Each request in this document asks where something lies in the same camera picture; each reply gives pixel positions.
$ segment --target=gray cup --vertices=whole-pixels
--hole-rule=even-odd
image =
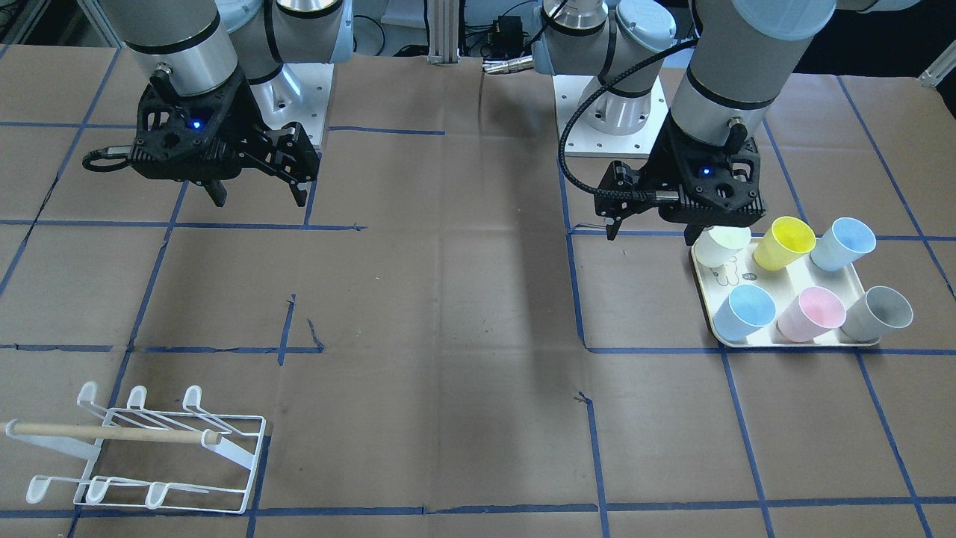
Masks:
[[[840,328],[858,342],[870,342],[913,323],[913,307],[900,292],[886,286],[870,288],[846,311]]]

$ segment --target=pink cup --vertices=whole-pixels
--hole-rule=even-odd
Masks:
[[[809,342],[846,321],[846,307],[837,294],[819,286],[809,287],[790,303],[777,329],[792,342]]]

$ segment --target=cable connector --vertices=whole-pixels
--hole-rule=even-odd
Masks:
[[[485,73],[489,75],[507,75],[509,73],[518,73],[534,69],[533,56],[521,56],[515,59],[506,59],[501,61],[486,61],[484,65]]]

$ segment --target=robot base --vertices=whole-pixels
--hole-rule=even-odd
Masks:
[[[334,69],[330,63],[286,64],[272,80],[253,85],[262,119],[273,129],[289,122],[302,123],[312,146],[321,149]]]
[[[561,136],[571,115],[577,110],[581,93],[592,78],[594,77],[554,76],[554,107],[558,137]],[[581,119],[575,123],[571,137],[568,138],[565,153],[570,157],[646,159],[666,116],[667,102],[664,99],[661,80],[657,78],[654,80],[654,87],[651,88],[651,112],[641,130],[632,135],[613,136],[594,129]]]

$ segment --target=white cup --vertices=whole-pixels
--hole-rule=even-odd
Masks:
[[[886,286],[870,288],[846,311],[840,328],[858,342],[870,342],[913,323],[913,307],[900,292]]]
[[[843,216],[816,242],[810,259],[824,271],[836,271],[873,252],[877,237],[862,222]]]
[[[750,244],[750,228],[711,226],[694,242],[694,257],[704,267],[720,267]]]

